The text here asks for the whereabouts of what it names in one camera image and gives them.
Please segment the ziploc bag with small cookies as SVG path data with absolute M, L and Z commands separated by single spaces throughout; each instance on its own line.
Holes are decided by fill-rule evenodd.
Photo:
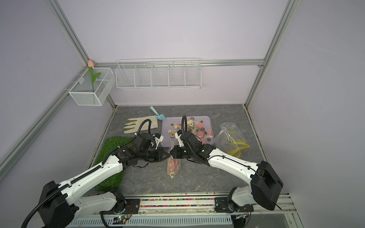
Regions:
M 227 147 L 229 149 L 228 155 L 240 158 L 241 151 L 250 148 L 240 131 L 236 131 L 233 128 L 228 128 L 227 137 Z

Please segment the clear ziploc bag of cookies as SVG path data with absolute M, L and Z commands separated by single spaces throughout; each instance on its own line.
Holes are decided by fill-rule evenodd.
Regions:
M 220 132 L 215 136 L 215 146 L 225 153 L 235 154 L 250 148 L 243 133 L 235 123 L 225 122 L 220 125 Z

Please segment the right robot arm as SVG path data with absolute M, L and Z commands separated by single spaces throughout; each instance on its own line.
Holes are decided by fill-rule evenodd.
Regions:
M 188 131 L 186 116 L 182 116 L 181 126 L 181 130 L 175 134 L 179 144 L 170 151 L 173 158 L 221 169 L 247 183 L 245 187 L 232 188 L 224 200 L 227 204 L 217 205 L 216 212 L 239 212 L 245 206 L 255 203 L 269 211 L 278 207 L 283 182 L 268 162 L 244 161 L 213 145 L 202 143 L 198 136 Z

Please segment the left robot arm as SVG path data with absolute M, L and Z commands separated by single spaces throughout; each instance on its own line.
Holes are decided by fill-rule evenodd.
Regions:
M 27 227 L 36 213 L 46 228 L 65 228 L 72 221 L 93 213 L 132 215 L 132 208 L 117 190 L 90 197 L 84 197 L 84 194 L 126 168 L 137 167 L 139 161 L 150 164 L 169 158 L 169 153 L 161 146 L 164 137 L 159 133 L 151 133 L 151 126 L 152 121 L 147 118 L 132 139 L 110 151 L 95 166 L 61 183 L 47 183 L 38 205 L 28 214 L 21 227 Z

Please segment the ziploc bag with yellow toy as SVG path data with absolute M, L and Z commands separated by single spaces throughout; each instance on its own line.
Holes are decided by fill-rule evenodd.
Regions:
M 170 158 L 168 159 L 168 164 L 167 164 L 167 172 L 170 178 L 173 178 L 180 171 L 180 168 L 181 168 L 181 160 L 175 159 L 171 155 Z

